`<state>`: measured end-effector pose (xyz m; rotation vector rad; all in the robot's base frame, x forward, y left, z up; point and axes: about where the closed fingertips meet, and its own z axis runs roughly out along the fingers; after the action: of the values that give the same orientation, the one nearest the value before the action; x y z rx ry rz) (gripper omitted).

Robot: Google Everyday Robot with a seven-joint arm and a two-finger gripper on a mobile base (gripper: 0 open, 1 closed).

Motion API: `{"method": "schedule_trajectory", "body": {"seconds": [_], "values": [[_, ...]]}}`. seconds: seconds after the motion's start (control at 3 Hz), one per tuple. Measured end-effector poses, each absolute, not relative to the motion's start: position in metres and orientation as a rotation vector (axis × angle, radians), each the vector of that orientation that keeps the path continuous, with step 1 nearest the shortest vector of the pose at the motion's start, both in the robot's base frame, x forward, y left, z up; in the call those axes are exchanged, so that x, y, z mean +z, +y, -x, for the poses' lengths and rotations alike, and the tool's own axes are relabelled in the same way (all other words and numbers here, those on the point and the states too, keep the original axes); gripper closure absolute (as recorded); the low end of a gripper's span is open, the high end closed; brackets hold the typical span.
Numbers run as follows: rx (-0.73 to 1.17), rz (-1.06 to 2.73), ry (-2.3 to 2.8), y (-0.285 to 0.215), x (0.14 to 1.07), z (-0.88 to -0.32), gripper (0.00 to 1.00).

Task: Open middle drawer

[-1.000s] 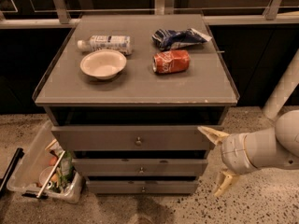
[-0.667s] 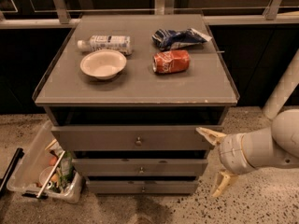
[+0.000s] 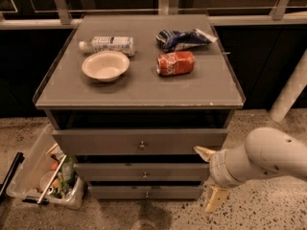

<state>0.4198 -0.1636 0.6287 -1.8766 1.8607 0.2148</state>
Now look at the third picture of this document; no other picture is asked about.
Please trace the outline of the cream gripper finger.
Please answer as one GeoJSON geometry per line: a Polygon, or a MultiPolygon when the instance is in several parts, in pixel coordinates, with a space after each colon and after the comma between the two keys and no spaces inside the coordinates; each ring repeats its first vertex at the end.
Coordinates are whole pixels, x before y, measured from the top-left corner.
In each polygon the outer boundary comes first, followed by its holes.
{"type": "Polygon", "coordinates": [[[194,146],[194,151],[205,161],[209,162],[213,154],[215,153],[214,150],[200,147],[200,146],[194,146]]]}
{"type": "Polygon", "coordinates": [[[205,212],[213,213],[216,211],[222,205],[223,201],[227,199],[228,193],[229,190],[226,188],[210,186],[208,188],[207,201],[204,208],[205,212]]]}

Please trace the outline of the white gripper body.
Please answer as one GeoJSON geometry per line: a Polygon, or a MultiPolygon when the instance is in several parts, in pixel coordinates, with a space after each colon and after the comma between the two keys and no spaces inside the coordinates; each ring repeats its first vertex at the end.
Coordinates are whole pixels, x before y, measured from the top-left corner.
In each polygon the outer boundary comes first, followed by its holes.
{"type": "Polygon", "coordinates": [[[210,159],[210,175],[216,185],[233,188],[247,181],[248,157],[243,147],[223,149],[210,159]]]}

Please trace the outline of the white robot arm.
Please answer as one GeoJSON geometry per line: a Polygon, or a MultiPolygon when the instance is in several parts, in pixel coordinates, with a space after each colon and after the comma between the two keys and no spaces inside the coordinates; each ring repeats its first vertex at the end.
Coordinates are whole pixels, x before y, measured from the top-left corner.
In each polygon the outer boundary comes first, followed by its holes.
{"type": "Polygon", "coordinates": [[[254,129],[237,148],[212,150],[194,146],[194,151],[209,164],[206,213],[216,211],[230,189],[249,180],[285,175],[307,180],[307,146],[275,128],[254,129]]]}

